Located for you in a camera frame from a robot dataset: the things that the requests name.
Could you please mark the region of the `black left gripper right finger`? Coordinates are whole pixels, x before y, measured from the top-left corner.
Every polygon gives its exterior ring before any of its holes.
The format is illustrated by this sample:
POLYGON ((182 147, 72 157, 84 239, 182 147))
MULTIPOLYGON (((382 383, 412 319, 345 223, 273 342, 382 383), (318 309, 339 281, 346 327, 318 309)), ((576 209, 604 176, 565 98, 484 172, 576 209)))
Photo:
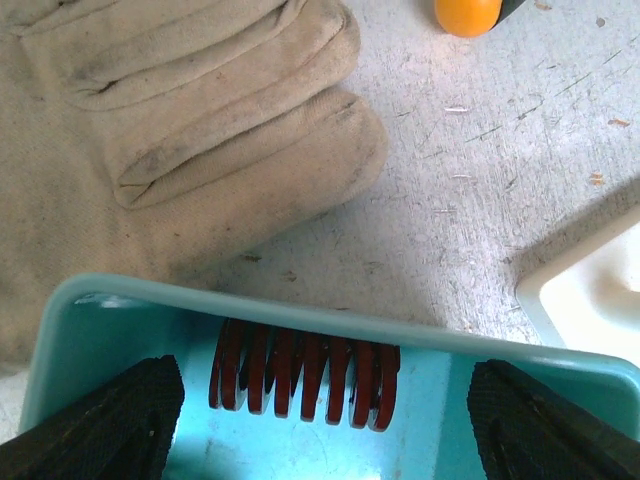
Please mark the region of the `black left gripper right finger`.
POLYGON ((467 394, 489 479, 637 479, 639 443, 514 365, 478 362, 467 394))

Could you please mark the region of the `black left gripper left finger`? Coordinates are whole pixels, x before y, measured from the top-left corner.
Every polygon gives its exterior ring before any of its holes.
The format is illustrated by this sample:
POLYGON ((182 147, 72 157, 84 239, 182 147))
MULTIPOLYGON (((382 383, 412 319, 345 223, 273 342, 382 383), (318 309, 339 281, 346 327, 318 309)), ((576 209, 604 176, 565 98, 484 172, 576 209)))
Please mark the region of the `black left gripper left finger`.
POLYGON ((1 445, 3 479, 160 479, 183 404, 172 355, 122 372, 1 445))

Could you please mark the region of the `beige work glove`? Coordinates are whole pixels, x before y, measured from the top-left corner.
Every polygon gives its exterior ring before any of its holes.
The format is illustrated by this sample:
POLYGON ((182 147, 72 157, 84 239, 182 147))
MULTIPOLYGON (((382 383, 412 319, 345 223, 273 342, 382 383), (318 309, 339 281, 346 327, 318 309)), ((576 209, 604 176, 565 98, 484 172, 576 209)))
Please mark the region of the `beige work glove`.
POLYGON ((2 370, 65 279, 208 286, 374 183, 385 130, 340 86, 359 51, 339 1, 3 2, 2 370))

